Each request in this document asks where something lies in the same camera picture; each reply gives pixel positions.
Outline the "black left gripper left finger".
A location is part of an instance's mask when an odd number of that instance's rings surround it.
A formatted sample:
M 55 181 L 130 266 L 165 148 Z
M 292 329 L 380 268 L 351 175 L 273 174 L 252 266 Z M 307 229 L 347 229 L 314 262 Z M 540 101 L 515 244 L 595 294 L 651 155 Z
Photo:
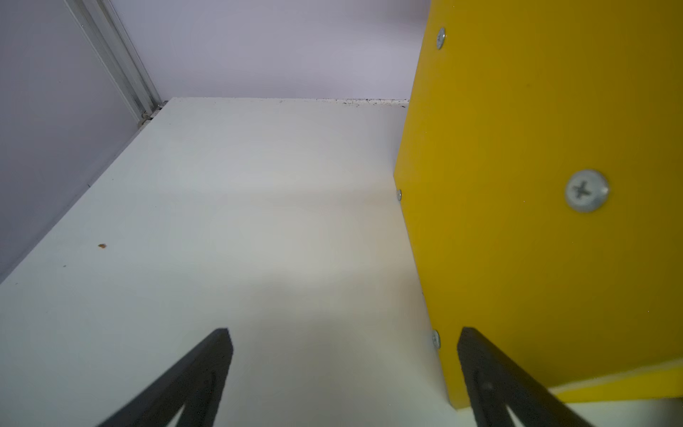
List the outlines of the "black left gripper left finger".
M 102 426 L 212 426 L 222 399 L 234 348 L 218 328 Z

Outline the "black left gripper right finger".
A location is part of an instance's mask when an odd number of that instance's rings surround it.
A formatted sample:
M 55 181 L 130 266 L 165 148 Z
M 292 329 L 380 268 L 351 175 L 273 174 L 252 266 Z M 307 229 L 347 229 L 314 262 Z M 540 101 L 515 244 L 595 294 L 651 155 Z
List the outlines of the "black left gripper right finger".
M 466 390 L 478 426 L 588 426 L 473 327 L 457 343 Z

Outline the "aluminium cage frame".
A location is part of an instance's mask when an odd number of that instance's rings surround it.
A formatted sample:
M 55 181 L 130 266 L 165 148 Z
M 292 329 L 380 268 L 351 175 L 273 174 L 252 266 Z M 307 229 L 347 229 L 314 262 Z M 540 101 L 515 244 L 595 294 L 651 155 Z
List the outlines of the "aluminium cage frame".
M 66 0 L 65 5 L 94 49 L 138 126 L 166 101 L 160 96 L 110 0 Z

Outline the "yellow pink blue bookshelf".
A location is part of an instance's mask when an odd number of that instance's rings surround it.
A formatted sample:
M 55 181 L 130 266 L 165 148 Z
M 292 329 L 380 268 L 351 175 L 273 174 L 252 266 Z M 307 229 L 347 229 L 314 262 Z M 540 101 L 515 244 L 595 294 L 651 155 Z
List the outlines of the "yellow pink blue bookshelf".
M 682 4 L 435 1 L 395 170 L 439 359 L 566 402 L 682 394 Z

